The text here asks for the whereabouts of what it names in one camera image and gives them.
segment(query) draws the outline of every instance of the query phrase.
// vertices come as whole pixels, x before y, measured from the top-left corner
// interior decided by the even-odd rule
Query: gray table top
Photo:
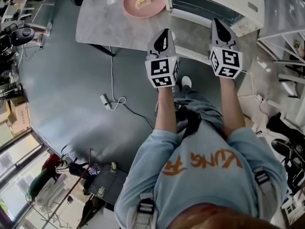
[[[169,15],[164,9],[148,19],[126,14],[123,0],[83,0],[76,28],[76,41],[137,50],[147,50],[147,43],[159,31],[169,28],[175,34],[176,52],[210,64],[208,60],[211,29]],[[257,32],[238,38],[243,52],[243,68],[251,67]]]

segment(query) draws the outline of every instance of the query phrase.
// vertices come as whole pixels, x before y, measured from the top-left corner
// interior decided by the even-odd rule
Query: black chair
[[[6,33],[0,36],[0,54],[3,54],[7,49],[12,46],[18,47],[26,44],[35,36],[35,31],[29,27],[23,27]]]

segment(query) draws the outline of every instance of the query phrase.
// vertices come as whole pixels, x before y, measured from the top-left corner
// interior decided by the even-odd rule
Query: sleeve
[[[177,134],[154,130],[139,148],[114,206],[116,219],[122,229],[126,228],[129,208],[139,205],[140,194],[153,192],[163,166],[177,146]]]
[[[253,171],[263,168],[267,172],[281,204],[287,192],[286,171],[267,142],[262,142],[250,128],[244,127],[234,131],[227,143],[245,157]]]

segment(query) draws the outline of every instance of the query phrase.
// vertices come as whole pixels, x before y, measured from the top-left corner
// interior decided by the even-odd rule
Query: backpack strap
[[[127,214],[127,229],[156,229],[158,211],[152,193],[140,194],[141,201]]]
[[[278,196],[275,186],[263,168],[254,171],[259,218],[270,221],[278,209]]]

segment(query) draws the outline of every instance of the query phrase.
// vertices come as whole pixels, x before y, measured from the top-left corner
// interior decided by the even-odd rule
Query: cake slice
[[[151,4],[151,3],[152,3],[151,0],[137,0],[136,3],[135,3],[135,7],[137,9],[140,9],[140,8],[145,7],[148,4]]]

